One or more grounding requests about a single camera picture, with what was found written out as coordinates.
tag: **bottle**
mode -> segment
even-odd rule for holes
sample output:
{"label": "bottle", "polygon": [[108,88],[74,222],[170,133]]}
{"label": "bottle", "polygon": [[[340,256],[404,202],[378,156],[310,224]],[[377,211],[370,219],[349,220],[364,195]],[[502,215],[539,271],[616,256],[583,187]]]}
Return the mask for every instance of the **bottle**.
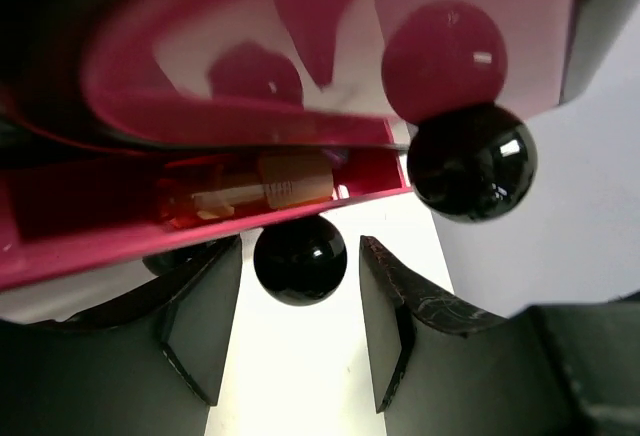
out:
{"label": "bottle", "polygon": [[162,221],[178,229],[330,201],[334,194],[331,162],[320,150],[169,163],[157,188]]}

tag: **black sphere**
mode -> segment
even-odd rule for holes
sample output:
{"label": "black sphere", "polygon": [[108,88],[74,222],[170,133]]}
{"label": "black sphere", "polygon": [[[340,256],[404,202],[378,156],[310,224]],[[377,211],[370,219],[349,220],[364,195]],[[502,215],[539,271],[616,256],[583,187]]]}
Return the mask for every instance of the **black sphere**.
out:
{"label": "black sphere", "polygon": [[424,121],[407,155],[409,179],[420,200],[459,222],[511,211],[531,187],[537,162],[524,123],[493,104]]}
{"label": "black sphere", "polygon": [[164,276],[183,265],[211,243],[200,243],[142,258],[142,264],[155,276]]}
{"label": "black sphere", "polygon": [[310,216],[266,227],[253,264],[260,284],[274,298],[306,306],[336,290],[347,269],[347,248],[333,224]]}

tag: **white floor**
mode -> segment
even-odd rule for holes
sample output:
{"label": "white floor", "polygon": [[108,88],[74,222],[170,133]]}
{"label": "white floor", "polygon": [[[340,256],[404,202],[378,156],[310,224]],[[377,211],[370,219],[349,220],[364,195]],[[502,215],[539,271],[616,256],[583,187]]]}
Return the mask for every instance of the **white floor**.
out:
{"label": "white floor", "polygon": [[[348,268],[326,301],[290,307],[253,271],[259,230],[243,235],[245,265],[219,406],[207,436],[384,436],[376,415],[358,280],[361,235],[376,236],[409,267],[451,289],[431,213],[412,193],[324,215],[343,235]],[[0,294],[0,318],[66,319],[151,275],[140,261]]]}

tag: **gray wall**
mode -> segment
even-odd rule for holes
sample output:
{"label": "gray wall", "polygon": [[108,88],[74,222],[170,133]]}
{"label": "gray wall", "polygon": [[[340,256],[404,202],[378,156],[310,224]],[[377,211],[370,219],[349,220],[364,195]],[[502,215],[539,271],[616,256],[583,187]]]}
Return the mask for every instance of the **gray wall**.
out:
{"label": "gray wall", "polygon": [[640,12],[588,90],[529,122],[539,169],[511,214],[434,216],[456,294],[502,315],[640,290]]}

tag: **white surface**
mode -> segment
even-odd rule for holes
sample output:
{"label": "white surface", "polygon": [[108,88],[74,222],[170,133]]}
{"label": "white surface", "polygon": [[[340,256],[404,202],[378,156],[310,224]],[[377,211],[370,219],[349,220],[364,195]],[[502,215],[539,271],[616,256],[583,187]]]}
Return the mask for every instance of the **white surface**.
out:
{"label": "white surface", "polygon": [[509,315],[640,290],[639,40],[636,10],[586,93],[529,122],[539,167],[519,208],[477,226],[436,217],[458,296]]}
{"label": "white surface", "polygon": [[[431,218],[413,194],[325,214],[347,244],[338,290],[310,307],[271,298],[253,271],[259,231],[243,235],[245,265],[219,406],[207,436],[384,436],[376,415],[358,277],[360,235],[450,289]],[[140,261],[0,294],[0,317],[64,319],[149,279]]]}

